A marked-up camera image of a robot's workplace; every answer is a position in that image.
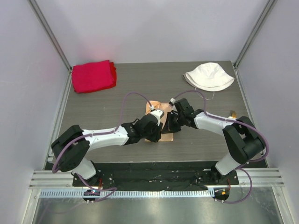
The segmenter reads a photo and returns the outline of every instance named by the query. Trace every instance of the metal frame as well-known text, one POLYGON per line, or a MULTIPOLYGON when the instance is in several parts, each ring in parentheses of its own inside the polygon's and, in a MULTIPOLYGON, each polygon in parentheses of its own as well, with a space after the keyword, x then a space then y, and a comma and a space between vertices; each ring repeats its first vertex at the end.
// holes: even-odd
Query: metal frame
MULTIPOLYGON (((86 196, 86 189, 43 189, 40 198, 99 198, 111 191, 101 192, 101 196, 86 196)), ((116 191, 109 198, 174 198, 174 197, 214 197, 214 189, 197 191, 116 191)))
MULTIPOLYGON (((61 60, 65 64, 67 70, 69 71, 69 77, 67 79, 63 97, 61 100, 61 104, 59 107, 59 111, 56 116, 56 122, 53 130, 53 134, 51 137, 51 141, 56 139, 59 135, 59 130, 62 122, 62 118, 64 115, 64 110, 68 98, 68 94, 71 87, 71 65, 68 62, 63 50, 61 49, 56 37, 54 36, 49 24, 47 23, 43 13, 41 12, 36 0, 27 0, 30 6, 32 7, 33 11, 35 12, 38 20, 40 21, 41 25, 43 26, 45 32, 47 33, 48 37, 50 38, 52 44, 54 45, 56 51, 58 52, 59 56, 61 57, 61 60)), ((275 3, 277 0, 268 0, 266 3, 263 11, 261 12, 259 18, 257 19, 256 24, 254 25, 249 37, 247 38, 239 56, 237 57, 237 60, 235 63, 233 63, 233 67, 236 73, 237 81, 239 83, 241 93, 243 100, 246 105, 246 109, 248 111, 249 117, 252 121, 254 121, 252 113, 250 111, 249 103, 246 99, 246 94, 243 89, 242 80, 240 79, 238 67, 240 63, 242 62, 246 52, 248 51, 249 47, 251 46, 252 42, 254 41, 254 38, 258 34, 258 31, 261 29, 262 25, 264 24, 266 18, 270 14, 271 10, 273 9, 275 3)), ((52 162, 53 161, 53 154, 51 152, 51 148, 48 149, 48 158, 46 159, 46 162, 52 162)), ((248 168, 246 169, 253 182, 254 187, 269 187, 271 186, 273 188, 273 192, 275 194, 275 198, 279 207, 279 210, 281 212, 281 216, 283 218, 284 223, 294 223, 292 219, 292 215, 290 213, 290 210, 288 208, 287 200, 285 197, 285 187, 283 180, 281 178, 281 175, 279 173, 279 170, 277 168, 248 168)), ((248 187, 249 181, 245 173, 238 170, 237 171, 238 178, 239 178, 239 185, 233 185, 233 188, 242 188, 242 187, 248 187)), ((29 197, 28 197, 28 205, 27 209, 24 214, 23 218, 23 224, 31 224, 33 222, 33 218, 36 212, 36 208, 38 206, 38 199, 41 195, 41 193, 48 189, 59 189, 59 190, 75 190, 75 189, 85 189, 82 187, 73 187, 72 186, 73 176, 70 172, 62 173, 58 172, 56 174, 53 174, 51 171, 35 171, 32 180, 29 187, 29 197)))
POLYGON ((36 213, 36 208, 38 204, 38 199, 41 194, 40 189, 30 189, 30 195, 28 199, 28 205, 23 217, 22 224, 32 224, 34 215, 36 213))
MULTIPOLYGON (((53 129, 52 137, 50 140, 50 144, 52 142, 54 142, 59 137, 59 131, 60 131, 60 127, 62 124, 62 119, 64 117, 64 111, 65 111, 67 99, 69 97, 70 89, 71 89, 71 71, 69 72, 68 78, 65 83, 64 92, 63 92, 63 95, 61 98, 58 113, 56 115, 54 129, 53 129)), ((45 168, 47 162, 53 162, 53 159, 54 159, 54 154, 52 152, 50 144, 49 144, 48 153, 47 153, 48 156, 45 160, 43 168, 45 168)))
MULTIPOLYGON (((283 187, 284 183, 278 168, 246 168, 254 187, 283 187)), ((249 187, 247 175, 237 170, 240 184, 232 185, 232 188, 249 187)), ((35 171, 30 182, 29 189, 81 189, 82 187, 73 187, 73 176, 71 172, 58 171, 53 174, 52 171, 35 171)), ((209 186, 211 188, 227 187, 227 185, 209 186)))
POLYGON ((289 209, 289 205, 287 203, 286 197, 285 197, 285 188, 280 187, 272 187, 273 193, 278 205, 278 209, 280 211, 280 215, 282 217, 282 220, 285 224, 292 224, 295 223, 294 217, 291 214, 291 211, 289 209))
POLYGON ((245 54, 247 53, 249 47, 251 46, 252 42, 254 41, 256 35, 258 34, 258 32, 260 31, 262 25, 265 23, 268 15, 270 14, 271 10, 273 9, 273 7, 275 6, 275 3, 277 2, 277 0, 268 0, 267 4, 265 5, 262 13, 260 14, 260 16, 258 17, 249 37, 247 38, 239 56, 237 57, 236 62, 234 63, 234 67, 237 69, 240 65, 240 63, 242 62, 245 54))
POLYGON ((59 54, 61 60, 63 61, 64 65, 66 66, 68 71, 71 71, 71 65, 69 63, 69 61, 67 60, 64 52, 62 51, 56 37, 54 36, 47 20, 45 19, 41 9, 39 8, 36 0, 27 0, 28 3, 30 4, 32 10, 35 12, 38 20, 40 21, 42 27, 44 28, 44 31, 47 33, 48 37, 50 38, 53 46, 55 47, 57 53, 59 54))

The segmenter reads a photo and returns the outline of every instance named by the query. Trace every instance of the black mounting plate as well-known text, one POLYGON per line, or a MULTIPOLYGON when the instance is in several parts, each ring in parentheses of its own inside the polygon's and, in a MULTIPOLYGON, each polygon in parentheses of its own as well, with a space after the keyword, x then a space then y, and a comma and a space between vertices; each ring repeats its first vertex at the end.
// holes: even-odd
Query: black mounting plate
MULTIPOLYGON (((216 161, 201 162, 140 162, 95 163, 102 178, 103 188, 117 187, 123 191, 193 191, 206 190, 209 185, 227 185, 227 180, 216 183, 210 169, 216 161)), ((228 176, 231 185, 238 185, 235 171, 228 176)), ((73 180, 74 187, 83 187, 73 180)))

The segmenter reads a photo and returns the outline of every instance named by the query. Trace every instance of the white cable tray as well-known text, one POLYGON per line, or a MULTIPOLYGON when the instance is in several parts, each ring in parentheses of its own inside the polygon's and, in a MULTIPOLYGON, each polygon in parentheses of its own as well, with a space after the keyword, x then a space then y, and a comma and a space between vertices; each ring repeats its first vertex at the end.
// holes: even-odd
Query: white cable tray
MULTIPOLYGON (((74 198, 83 197, 87 189, 44 189, 40 198, 74 198)), ((101 192, 100 196, 84 196, 84 198, 104 197, 110 191, 101 192)), ((110 198, 168 198, 168 197, 211 197, 214 189, 197 191, 116 191, 110 198)))

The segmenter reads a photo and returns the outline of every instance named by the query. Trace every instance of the white wall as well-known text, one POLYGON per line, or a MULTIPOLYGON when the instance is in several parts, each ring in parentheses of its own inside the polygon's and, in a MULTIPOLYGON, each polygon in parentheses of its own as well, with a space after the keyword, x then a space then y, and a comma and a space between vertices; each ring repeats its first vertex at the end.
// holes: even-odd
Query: white wall
POLYGON ((240 75, 250 109, 270 143, 299 217, 299 1, 279 0, 244 61, 240 75))
POLYGON ((14 224, 43 168, 67 70, 27 1, 2 1, 0 20, 0 217, 14 224))
POLYGON ((72 65, 236 60, 267 0, 38 0, 72 65))

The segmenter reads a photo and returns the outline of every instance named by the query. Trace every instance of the red towel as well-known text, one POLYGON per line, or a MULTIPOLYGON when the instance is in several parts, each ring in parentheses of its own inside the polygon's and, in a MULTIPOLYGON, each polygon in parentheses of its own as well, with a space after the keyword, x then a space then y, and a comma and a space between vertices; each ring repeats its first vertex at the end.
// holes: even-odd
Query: red towel
POLYGON ((89 93, 116 86, 116 68, 109 60, 76 65, 71 77, 77 93, 89 93))

